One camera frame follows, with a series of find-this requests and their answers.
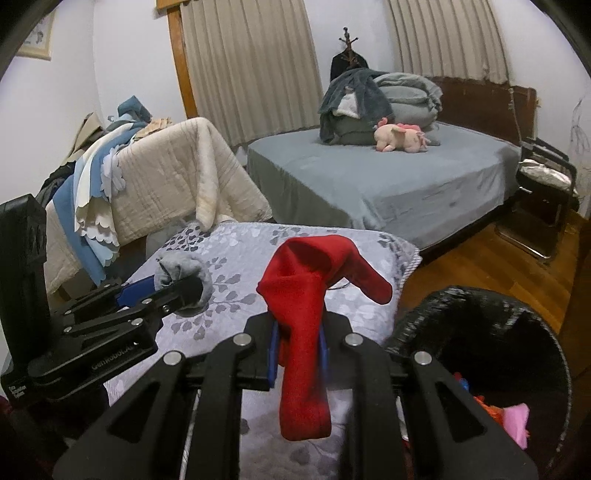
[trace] black trash bag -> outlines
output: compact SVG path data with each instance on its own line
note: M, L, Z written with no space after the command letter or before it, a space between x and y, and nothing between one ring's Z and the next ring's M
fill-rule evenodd
M402 356L431 353L489 405L527 404L526 452L540 477L551 466L569 424L570 374L556 336L529 305L488 290L449 287L407 313L385 348Z

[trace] beige quilt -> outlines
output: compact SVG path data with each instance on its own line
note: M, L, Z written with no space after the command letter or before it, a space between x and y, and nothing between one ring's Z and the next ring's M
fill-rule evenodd
M123 246L195 212L203 231L219 222L262 222L271 207L205 118L193 118L143 138L118 154L126 188L112 201ZM47 211L48 293L82 265L72 250L53 202Z

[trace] stuffed animal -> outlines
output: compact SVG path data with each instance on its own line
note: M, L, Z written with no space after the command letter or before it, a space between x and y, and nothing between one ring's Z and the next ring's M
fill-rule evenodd
M392 152L397 149L406 153L427 151L427 141L421 129L416 125L391 125L387 118L382 118L374 133L379 152Z

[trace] silver screw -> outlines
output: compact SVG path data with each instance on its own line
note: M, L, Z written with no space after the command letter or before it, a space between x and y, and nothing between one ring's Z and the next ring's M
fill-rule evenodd
M345 337L345 343L349 346L359 346L363 343L363 337L358 333L350 333Z
M414 354L414 361L419 365L428 365L433 361L433 357L427 352L417 352Z
M252 337L247 333L239 333L234 335L234 343L238 346L246 346L252 342Z
M168 352L166 355L164 355L164 363L170 365L171 367L178 365L182 359L183 356L177 351Z

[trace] framed picture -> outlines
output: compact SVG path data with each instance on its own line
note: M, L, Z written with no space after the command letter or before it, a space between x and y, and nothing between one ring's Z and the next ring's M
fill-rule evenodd
M51 12L33 28L25 43L18 50L17 55L34 59L51 60L51 29L55 16L55 11Z

